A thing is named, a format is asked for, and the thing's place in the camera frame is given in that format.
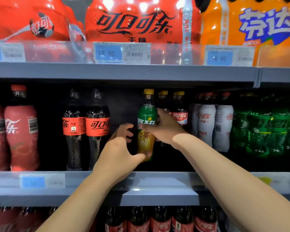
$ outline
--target yellow bottle cap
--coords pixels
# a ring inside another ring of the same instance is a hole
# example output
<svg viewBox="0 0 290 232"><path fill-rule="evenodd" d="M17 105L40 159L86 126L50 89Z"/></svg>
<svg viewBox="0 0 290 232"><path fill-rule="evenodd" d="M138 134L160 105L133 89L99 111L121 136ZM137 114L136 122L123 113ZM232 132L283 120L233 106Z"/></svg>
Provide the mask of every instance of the yellow bottle cap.
<svg viewBox="0 0 290 232"><path fill-rule="evenodd" d="M144 94L154 94L154 89L144 89Z"/></svg>
<svg viewBox="0 0 290 232"><path fill-rule="evenodd" d="M168 95L168 91L167 90L163 90L163 91L160 91L158 94L159 95Z"/></svg>

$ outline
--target green bottle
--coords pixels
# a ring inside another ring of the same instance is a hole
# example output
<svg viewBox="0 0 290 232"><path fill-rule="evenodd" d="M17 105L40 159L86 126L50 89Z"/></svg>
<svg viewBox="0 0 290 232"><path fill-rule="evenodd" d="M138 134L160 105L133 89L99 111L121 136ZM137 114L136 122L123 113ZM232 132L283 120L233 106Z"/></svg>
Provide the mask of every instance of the green bottle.
<svg viewBox="0 0 290 232"><path fill-rule="evenodd" d="M157 119L157 110L154 103L154 90L144 89L144 98L138 112L138 153L151 152L154 148L155 136L139 128L139 124L154 125Z"/></svg>
<svg viewBox="0 0 290 232"><path fill-rule="evenodd" d="M235 118L233 114L233 148L236 150L246 151L246 144L248 140L248 116L250 115L254 97L253 93L246 93L240 96L241 103L234 109Z"/></svg>
<svg viewBox="0 0 290 232"><path fill-rule="evenodd" d="M269 141L271 156L282 156L284 153L289 116L290 113L287 108L286 99L284 97L275 99L272 112L271 137Z"/></svg>
<svg viewBox="0 0 290 232"><path fill-rule="evenodd" d="M263 97L248 116L247 154L257 158L269 156L269 138L271 135L272 113L269 104L270 96Z"/></svg>

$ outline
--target right arm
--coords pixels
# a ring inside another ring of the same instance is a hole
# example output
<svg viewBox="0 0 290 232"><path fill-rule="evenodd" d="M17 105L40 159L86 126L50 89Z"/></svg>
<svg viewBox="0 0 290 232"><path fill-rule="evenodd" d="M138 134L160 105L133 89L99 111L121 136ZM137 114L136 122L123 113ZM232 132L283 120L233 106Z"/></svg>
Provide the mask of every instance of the right arm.
<svg viewBox="0 0 290 232"><path fill-rule="evenodd" d="M220 206L242 230L290 231L290 202L237 164L188 134L168 113L158 109L157 126L144 131L180 150L199 174Z"/></svg>

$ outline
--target left hand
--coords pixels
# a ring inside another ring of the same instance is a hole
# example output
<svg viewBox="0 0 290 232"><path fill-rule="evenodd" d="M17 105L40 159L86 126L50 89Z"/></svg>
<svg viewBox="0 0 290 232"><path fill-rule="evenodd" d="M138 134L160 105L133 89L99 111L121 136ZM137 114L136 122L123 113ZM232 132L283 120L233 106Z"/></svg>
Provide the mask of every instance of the left hand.
<svg viewBox="0 0 290 232"><path fill-rule="evenodd" d="M131 137L133 134L127 129L132 127L133 124L129 123L119 126L105 145L93 168L93 172L106 177L106 181L111 182L112 186L125 179L148 157L148 153L139 153L134 156L129 153L127 142L131 140L127 136Z"/></svg>

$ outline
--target person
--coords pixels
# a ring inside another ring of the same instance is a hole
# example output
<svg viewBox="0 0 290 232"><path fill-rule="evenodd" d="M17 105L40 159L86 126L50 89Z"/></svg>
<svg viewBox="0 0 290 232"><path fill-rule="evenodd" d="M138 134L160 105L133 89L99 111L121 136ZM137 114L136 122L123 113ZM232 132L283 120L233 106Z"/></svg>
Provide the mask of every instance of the person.
<svg viewBox="0 0 290 232"><path fill-rule="evenodd" d="M189 160L231 221L249 232L290 231L290 202L248 171L187 133L170 114L158 109L160 123L140 124ZM128 130L120 125L105 145L90 174L37 232L86 232L111 188L133 171L146 153L131 155Z"/></svg>

